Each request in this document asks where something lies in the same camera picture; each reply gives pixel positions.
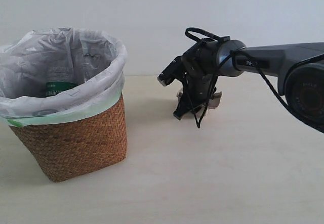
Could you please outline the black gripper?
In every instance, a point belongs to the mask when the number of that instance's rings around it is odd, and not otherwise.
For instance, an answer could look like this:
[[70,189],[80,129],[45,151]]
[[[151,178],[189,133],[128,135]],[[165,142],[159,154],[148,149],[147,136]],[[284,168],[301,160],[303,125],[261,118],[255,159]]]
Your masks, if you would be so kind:
[[208,96],[213,99],[216,92],[212,83],[213,72],[216,69],[216,54],[220,43],[212,39],[196,42],[181,56],[186,71],[186,89],[176,93],[178,105],[173,115],[178,120],[190,112],[192,115],[202,115]]

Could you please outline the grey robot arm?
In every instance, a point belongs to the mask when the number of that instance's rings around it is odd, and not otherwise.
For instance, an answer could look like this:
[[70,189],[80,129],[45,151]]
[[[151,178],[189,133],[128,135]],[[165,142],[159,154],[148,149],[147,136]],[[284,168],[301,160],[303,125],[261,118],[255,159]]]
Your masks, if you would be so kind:
[[323,131],[323,43],[247,47],[239,40],[196,43],[176,58],[181,69],[183,92],[174,116],[206,111],[216,95],[220,76],[237,77],[244,72],[264,80],[277,78],[271,86],[281,104],[298,120]]

